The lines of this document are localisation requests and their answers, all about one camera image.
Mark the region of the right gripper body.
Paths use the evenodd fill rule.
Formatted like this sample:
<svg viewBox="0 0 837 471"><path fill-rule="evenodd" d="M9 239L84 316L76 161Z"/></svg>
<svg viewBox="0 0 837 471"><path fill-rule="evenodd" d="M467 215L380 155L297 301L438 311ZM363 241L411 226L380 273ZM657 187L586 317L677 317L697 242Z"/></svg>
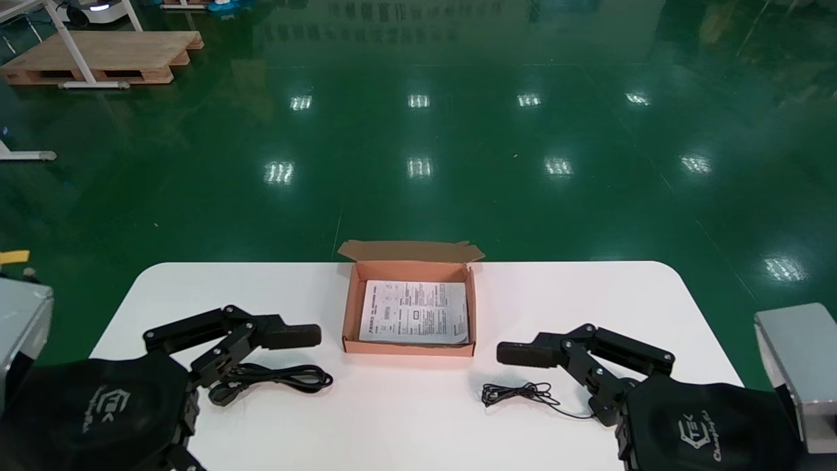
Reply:
<svg viewBox="0 0 837 471"><path fill-rule="evenodd" d="M797 433L775 393L654 376L620 408L636 470L792 470Z"/></svg>

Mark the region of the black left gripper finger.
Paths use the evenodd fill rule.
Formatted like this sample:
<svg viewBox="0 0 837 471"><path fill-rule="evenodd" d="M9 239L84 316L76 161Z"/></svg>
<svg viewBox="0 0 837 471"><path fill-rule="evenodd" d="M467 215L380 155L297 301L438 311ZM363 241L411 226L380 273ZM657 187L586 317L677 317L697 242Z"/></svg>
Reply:
<svg viewBox="0 0 837 471"><path fill-rule="evenodd" d="M165 448L164 470L203 471L206 468L189 452L184 444L171 444Z"/></svg>
<svg viewBox="0 0 837 471"><path fill-rule="evenodd" d="M320 345L322 329L317 324L289 325L278 314L253 315L228 305L149 329L143 338L147 353L166 355L217 341L191 363L192 383L210 387L255 349L281 351Z"/></svg>

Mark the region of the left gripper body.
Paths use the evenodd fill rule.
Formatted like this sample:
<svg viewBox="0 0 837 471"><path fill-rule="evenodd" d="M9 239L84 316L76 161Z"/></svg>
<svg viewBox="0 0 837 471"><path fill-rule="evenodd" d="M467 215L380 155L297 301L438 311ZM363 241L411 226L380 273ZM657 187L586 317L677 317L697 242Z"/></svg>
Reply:
<svg viewBox="0 0 837 471"><path fill-rule="evenodd" d="M164 354L34 367L2 414L3 470L164 470L188 445L198 393Z"/></svg>

